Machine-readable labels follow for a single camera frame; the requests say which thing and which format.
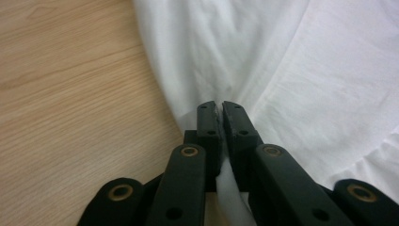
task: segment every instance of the white fabric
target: white fabric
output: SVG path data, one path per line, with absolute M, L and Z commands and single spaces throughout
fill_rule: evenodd
M 355 177 L 399 202 L 398 1 L 135 0 L 135 8 L 182 130 L 195 129 L 197 105 L 236 102 L 317 183 Z M 226 170 L 219 181 L 231 178 Z M 219 199 L 231 225 L 249 225 L 234 224 L 237 208 Z

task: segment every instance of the white cloth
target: white cloth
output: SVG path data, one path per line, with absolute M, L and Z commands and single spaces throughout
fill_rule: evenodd
M 287 149 L 317 183 L 353 177 L 399 202 L 398 1 L 135 0 L 135 8 L 182 130 L 195 129 L 197 105 L 236 102 L 263 141 Z M 245 225 L 224 205 L 231 225 Z

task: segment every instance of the wood grain surface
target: wood grain surface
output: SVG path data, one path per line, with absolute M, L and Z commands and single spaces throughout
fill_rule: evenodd
M 0 1 L 0 225 L 76 225 L 182 142 L 130 1 Z

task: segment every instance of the light wooden surface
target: light wooden surface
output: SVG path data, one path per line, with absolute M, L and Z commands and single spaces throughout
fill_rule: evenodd
M 182 142 L 130 1 L 0 1 L 0 225 L 75 225 Z

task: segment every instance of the wooden table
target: wooden table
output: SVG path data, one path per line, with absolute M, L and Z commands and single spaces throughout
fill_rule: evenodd
M 182 142 L 130 1 L 0 2 L 0 225 L 75 225 Z

